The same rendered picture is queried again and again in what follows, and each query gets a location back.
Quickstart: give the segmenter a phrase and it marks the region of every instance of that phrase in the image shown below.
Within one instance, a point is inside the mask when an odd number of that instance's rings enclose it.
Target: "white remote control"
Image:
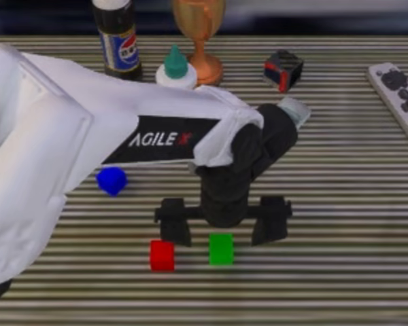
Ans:
[[[392,63],[369,67],[367,78],[408,136],[408,78]]]

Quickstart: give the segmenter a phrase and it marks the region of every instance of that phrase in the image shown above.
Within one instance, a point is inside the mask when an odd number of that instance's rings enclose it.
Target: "pepsi label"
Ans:
[[[135,27],[123,34],[111,35],[100,31],[100,35],[105,62],[109,69],[127,72],[139,67]]]

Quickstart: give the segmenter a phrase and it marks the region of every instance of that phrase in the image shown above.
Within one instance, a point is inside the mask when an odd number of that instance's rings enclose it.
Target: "gold trophy cup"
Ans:
[[[205,53],[205,42],[219,29],[225,15],[225,0],[172,0],[175,22],[192,39],[194,54],[188,56],[197,70],[198,85],[218,85],[224,69],[215,56]]]

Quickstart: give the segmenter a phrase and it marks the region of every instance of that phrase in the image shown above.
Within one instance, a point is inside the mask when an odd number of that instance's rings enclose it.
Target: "green cube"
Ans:
[[[233,235],[215,233],[209,239],[210,265],[232,265],[234,261]]]

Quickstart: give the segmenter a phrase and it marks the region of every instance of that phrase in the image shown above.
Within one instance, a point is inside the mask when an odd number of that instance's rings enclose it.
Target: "block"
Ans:
[[[110,196],[117,196],[127,185],[127,175],[121,168],[104,168],[97,175],[100,189]]]
[[[234,262],[233,235],[216,233],[209,237],[210,265],[232,265]]]
[[[169,241],[153,240],[150,248],[150,266],[153,272],[173,272],[174,244]]]
[[[301,77],[304,61],[289,51],[278,50],[265,62],[265,79],[285,93]]]

